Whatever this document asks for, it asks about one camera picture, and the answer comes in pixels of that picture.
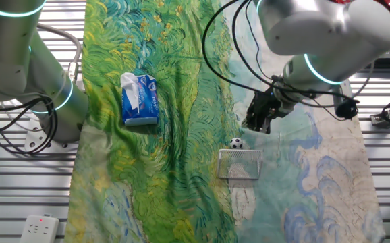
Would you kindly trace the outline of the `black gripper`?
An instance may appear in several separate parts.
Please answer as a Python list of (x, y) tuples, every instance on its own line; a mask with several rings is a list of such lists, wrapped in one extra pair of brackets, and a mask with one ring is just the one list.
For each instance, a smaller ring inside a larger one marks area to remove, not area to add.
[(281, 105), (281, 101), (271, 91), (256, 92), (247, 109), (242, 127), (256, 132), (262, 128), (265, 134), (270, 134), (271, 121), (285, 117), (284, 112), (279, 110)]

